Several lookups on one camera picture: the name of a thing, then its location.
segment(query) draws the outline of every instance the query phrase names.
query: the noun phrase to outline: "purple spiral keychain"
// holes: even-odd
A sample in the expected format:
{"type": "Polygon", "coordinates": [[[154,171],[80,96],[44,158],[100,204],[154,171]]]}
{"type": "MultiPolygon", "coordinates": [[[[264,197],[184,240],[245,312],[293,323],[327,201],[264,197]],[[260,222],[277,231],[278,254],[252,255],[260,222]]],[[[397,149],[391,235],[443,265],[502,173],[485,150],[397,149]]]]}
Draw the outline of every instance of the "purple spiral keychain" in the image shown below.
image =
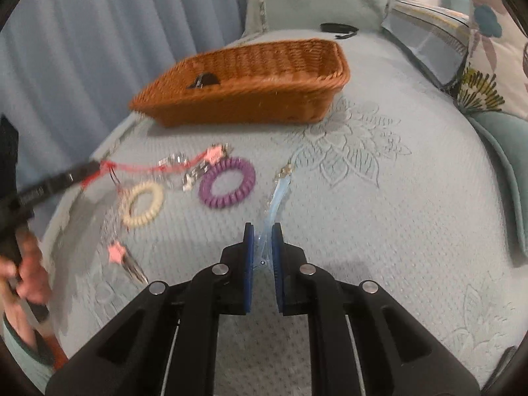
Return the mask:
{"type": "Polygon", "coordinates": [[[242,158],[228,158],[214,165],[202,178],[200,183],[199,197],[202,202],[212,209],[223,209],[230,207],[250,194],[255,185],[255,169],[251,162],[242,158]],[[240,186],[228,194],[216,196],[212,194],[213,184],[216,178],[226,171],[238,170],[242,172],[244,179],[240,186]]]}

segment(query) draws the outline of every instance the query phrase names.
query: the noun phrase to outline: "light blue strap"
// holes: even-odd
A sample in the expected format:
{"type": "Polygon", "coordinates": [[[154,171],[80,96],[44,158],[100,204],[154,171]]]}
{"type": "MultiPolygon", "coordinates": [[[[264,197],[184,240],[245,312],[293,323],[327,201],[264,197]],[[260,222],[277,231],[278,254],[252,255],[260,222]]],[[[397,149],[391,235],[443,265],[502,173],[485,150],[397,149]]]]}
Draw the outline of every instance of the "light blue strap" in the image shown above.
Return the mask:
{"type": "Polygon", "coordinates": [[[278,179],[269,208],[265,211],[263,225],[260,228],[257,242],[255,243],[254,267],[261,267],[266,263],[271,266],[271,228],[277,218],[277,212],[279,211],[281,202],[288,193],[290,182],[290,174],[278,179]]]}

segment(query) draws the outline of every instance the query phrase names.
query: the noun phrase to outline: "quilted bedspread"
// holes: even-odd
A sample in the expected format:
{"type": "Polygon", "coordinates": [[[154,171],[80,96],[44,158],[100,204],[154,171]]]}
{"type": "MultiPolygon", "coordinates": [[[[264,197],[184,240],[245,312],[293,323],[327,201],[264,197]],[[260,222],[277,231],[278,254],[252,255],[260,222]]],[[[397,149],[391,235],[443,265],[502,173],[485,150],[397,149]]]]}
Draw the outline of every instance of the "quilted bedspread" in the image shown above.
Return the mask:
{"type": "MultiPolygon", "coordinates": [[[[333,38],[278,31],[257,40],[313,36],[333,38]]],[[[241,241],[245,222],[258,222],[275,173],[289,159],[295,172],[278,221],[286,242],[302,247],[310,262],[342,281],[376,280],[480,384],[504,350],[520,343],[528,268],[498,159],[451,98],[392,43],[359,34],[340,44],[352,79],[321,123],[164,129],[131,115],[101,145],[96,158],[155,165],[171,153],[194,156],[228,142],[233,156],[253,163],[257,183],[242,203],[211,210],[198,189],[184,193],[175,180],[154,222],[129,232],[119,229],[109,178],[68,192],[44,239],[50,310],[67,355],[142,289],[108,264],[115,231],[151,281],[191,279],[241,241]]],[[[229,191],[239,180],[225,175],[215,189],[229,191]]],[[[251,314],[221,318],[216,362],[218,396],[310,394],[307,321],[279,316],[265,273],[255,276],[251,314]]]]}

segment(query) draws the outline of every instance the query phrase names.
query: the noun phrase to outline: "wicker basket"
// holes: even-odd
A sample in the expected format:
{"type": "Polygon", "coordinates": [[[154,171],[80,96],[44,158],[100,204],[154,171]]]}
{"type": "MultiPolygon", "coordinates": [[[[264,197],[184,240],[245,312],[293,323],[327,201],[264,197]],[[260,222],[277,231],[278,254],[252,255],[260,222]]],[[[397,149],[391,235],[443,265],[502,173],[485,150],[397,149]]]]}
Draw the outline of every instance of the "wicker basket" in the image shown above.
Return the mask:
{"type": "Polygon", "coordinates": [[[314,123],[349,79],[335,42],[259,43],[184,59],[143,89],[130,108],[164,126],[314,123]],[[220,85],[187,88],[205,72],[215,74],[220,85]]]}

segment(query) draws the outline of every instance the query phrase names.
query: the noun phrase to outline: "white coil bracelet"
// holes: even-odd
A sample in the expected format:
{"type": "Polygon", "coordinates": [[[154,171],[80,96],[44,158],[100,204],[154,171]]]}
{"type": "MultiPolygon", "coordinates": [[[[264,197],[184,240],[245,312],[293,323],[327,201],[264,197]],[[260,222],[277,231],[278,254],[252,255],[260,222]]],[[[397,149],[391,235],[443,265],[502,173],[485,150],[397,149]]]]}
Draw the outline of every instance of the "white coil bracelet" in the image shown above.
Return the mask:
{"type": "Polygon", "coordinates": [[[163,204],[163,188],[153,181],[146,181],[134,186],[125,198],[122,206],[122,220],[127,227],[144,226],[151,222],[159,214],[163,204]],[[144,193],[152,194],[152,203],[150,208],[139,216],[132,215],[132,206],[139,195],[144,193]]]}

